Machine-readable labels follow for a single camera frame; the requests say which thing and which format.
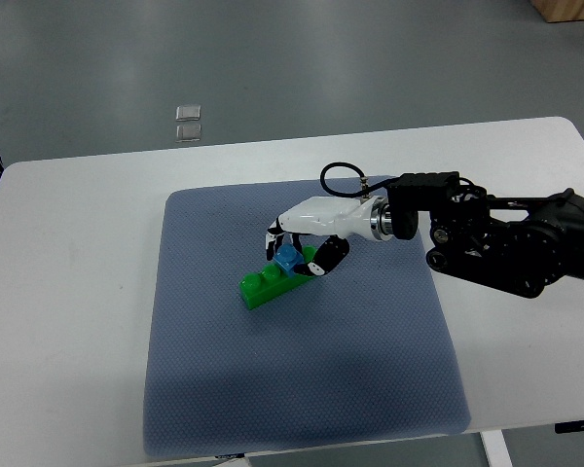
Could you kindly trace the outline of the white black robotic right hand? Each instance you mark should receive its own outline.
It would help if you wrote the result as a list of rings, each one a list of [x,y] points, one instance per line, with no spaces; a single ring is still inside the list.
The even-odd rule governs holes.
[[[306,264],[294,267],[305,276],[323,276],[332,271],[348,254],[347,239],[356,234],[370,241],[393,238],[386,198],[312,197],[278,215],[265,235],[269,261],[289,236],[294,248],[302,249],[303,235],[323,236],[325,241]]]

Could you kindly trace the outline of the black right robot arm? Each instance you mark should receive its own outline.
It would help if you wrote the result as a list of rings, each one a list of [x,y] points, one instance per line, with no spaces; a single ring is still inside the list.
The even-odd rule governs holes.
[[[524,298],[570,276],[584,280],[584,197],[498,198],[456,172],[408,173],[386,185],[395,237],[430,218],[435,271]]]

